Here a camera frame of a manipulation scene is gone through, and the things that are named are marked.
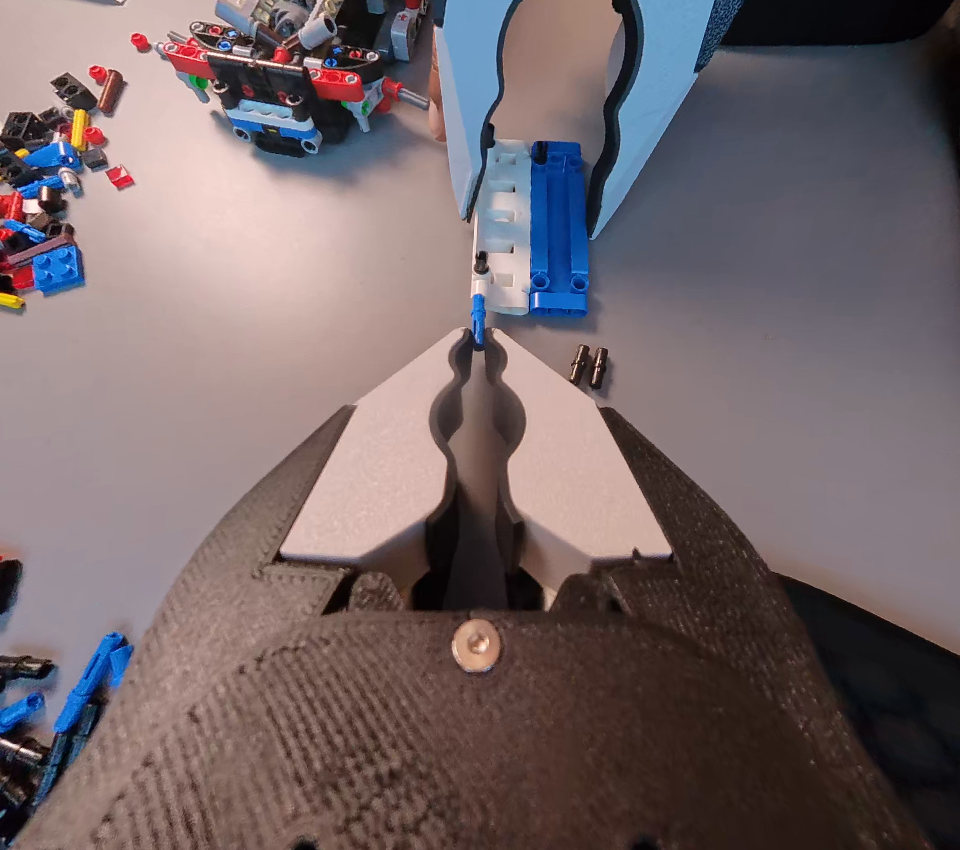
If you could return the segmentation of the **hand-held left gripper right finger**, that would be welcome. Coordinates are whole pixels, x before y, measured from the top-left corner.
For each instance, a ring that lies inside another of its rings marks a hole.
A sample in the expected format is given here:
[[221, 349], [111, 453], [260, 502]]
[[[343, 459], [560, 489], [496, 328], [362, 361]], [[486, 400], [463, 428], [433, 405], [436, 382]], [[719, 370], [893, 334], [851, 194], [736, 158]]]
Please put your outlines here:
[[510, 609], [564, 581], [672, 548], [595, 401], [504, 332], [487, 333], [498, 465], [495, 533]]

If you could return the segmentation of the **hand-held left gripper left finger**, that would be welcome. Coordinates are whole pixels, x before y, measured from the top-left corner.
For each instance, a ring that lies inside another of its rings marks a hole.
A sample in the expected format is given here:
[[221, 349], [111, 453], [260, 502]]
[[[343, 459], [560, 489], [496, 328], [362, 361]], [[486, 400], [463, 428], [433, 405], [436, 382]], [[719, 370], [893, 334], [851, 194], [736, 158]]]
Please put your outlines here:
[[470, 330], [454, 330], [350, 408], [282, 564], [383, 573], [413, 607], [444, 606], [460, 536], [450, 438], [473, 354]]

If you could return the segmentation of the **blue lego panel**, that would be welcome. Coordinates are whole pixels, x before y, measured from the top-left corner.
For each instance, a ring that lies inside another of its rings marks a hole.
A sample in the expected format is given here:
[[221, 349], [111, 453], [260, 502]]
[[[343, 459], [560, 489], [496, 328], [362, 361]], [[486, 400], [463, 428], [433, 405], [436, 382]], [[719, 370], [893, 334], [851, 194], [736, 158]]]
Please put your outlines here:
[[589, 238], [581, 147], [547, 141], [545, 164], [532, 162], [531, 291], [535, 316], [588, 313]]

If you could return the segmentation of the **white lego panel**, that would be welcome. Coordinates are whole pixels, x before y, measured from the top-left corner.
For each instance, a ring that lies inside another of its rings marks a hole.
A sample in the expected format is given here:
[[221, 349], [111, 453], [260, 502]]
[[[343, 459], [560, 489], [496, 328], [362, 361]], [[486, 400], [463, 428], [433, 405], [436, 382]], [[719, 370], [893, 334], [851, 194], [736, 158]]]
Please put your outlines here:
[[[486, 313], [525, 316], [531, 291], [531, 145], [495, 142], [473, 212], [471, 293], [486, 295]], [[474, 255], [486, 251], [489, 271], [474, 273]]]

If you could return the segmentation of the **heap of black blue pins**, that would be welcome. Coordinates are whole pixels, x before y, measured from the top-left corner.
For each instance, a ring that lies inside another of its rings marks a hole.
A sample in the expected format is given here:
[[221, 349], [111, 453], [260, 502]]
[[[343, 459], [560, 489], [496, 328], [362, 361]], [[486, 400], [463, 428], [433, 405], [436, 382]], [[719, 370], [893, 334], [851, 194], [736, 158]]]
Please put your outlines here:
[[45, 708], [41, 691], [30, 692], [1, 710], [2, 846], [50, 796], [80, 756], [106, 711], [111, 692], [121, 685], [134, 652], [126, 636], [106, 634], [66, 696], [45, 745], [30, 736], [29, 724]]

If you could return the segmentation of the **partly built lego truck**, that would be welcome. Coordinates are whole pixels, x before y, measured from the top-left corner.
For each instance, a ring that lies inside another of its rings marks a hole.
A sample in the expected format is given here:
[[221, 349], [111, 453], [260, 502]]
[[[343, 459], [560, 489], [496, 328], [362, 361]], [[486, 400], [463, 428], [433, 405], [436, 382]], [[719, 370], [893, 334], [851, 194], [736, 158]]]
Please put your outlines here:
[[395, 102], [429, 100], [390, 76], [408, 62], [428, 0], [218, 0], [213, 21], [154, 48], [202, 101], [214, 97], [239, 140], [304, 157]]

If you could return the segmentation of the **pile of mixed lego pieces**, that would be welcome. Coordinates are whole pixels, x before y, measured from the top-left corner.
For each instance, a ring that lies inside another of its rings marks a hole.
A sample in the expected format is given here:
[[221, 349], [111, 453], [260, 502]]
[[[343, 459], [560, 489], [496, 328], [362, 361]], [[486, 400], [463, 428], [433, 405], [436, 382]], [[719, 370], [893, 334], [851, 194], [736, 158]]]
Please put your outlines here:
[[30, 292], [49, 297], [85, 285], [71, 204], [85, 195], [85, 173], [110, 183], [106, 169], [120, 164], [106, 154], [99, 120], [116, 111], [126, 87], [122, 73], [95, 65], [88, 80], [64, 72], [51, 87], [57, 105], [11, 111], [2, 124], [3, 312], [24, 311]]

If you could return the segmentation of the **person's right hand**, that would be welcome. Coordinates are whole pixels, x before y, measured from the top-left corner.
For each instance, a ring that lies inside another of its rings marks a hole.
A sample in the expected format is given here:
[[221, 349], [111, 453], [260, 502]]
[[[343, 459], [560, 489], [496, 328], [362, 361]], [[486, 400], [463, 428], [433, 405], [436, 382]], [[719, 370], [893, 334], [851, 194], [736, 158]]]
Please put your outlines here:
[[430, 69], [428, 76], [428, 109], [427, 109], [427, 122], [430, 133], [434, 139], [438, 142], [445, 143], [447, 141], [447, 130], [445, 115], [443, 110], [443, 99], [442, 99], [442, 85], [441, 85], [441, 74], [439, 66], [439, 56], [437, 49], [437, 32], [438, 28], [434, 28], [431, 33], [431, 60], [430, 60]]

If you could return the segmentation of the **black textured pad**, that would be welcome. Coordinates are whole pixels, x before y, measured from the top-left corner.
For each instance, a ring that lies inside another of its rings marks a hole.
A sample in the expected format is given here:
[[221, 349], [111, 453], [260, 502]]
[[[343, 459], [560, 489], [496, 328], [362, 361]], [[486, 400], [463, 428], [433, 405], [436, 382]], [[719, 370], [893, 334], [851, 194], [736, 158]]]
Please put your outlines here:
[[780, 577], [870, 757], [937, 848], [959, 847], [959, 657]]

